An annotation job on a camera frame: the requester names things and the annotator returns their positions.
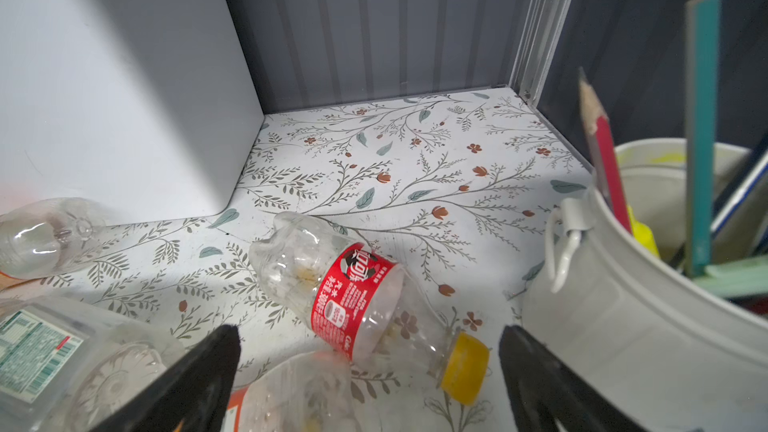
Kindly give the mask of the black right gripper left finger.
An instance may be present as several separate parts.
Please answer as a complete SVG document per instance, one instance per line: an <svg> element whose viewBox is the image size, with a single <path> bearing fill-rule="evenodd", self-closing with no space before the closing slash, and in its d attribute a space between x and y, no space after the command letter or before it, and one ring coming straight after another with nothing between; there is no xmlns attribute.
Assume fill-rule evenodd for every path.
<svg viewBox="0 0 768 432"><path fill-rule="evenodd" d="M234 325L222 325L96 431L219 431L241 354Z"/></svg>

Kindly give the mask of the square bottle pink label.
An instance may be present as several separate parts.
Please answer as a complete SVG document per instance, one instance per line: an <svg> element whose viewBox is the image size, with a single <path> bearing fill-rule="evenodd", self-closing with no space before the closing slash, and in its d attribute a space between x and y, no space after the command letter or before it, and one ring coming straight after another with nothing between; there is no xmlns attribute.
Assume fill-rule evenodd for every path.
<svg viewBox="0 0 768 432"><path fill-rule="evenodd" d="M1 302L1 428L88 431L185 353L169 332L63 297Z"/></svg>

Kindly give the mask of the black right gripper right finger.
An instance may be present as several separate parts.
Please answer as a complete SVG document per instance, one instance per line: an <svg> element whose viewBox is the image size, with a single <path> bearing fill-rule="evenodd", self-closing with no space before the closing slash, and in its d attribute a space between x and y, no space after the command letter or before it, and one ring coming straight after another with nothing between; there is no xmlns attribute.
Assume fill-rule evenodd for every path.
<svg viewBox="0 0 768 432"><path fill-rule="evenodd" d="M519 431L643 429L522 327L504 328L498 354Z"/></svg>

